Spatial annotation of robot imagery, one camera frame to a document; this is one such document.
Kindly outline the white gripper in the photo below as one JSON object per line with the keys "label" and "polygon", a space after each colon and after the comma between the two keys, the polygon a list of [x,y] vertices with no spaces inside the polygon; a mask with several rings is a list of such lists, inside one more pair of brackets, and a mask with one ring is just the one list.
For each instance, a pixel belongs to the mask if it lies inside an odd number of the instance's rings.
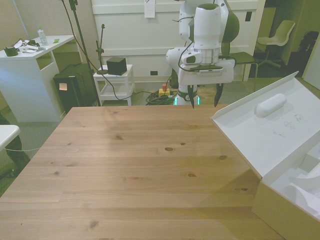
{"label": "white gripper", "polygon": [[216,107],[223,92],[223,83],[230,83],[234,79],[234,66],[234,59],[221,59],[216,65],[201,65],[200,67],[204,67],[204,69],[196,69],[195,71],[180,69],[178,72],[178,83],[179,86],[187,86],[192,108],[195,106],[193,85],[205,84],[216,84],[216,94],[214,97],[214,106]]}

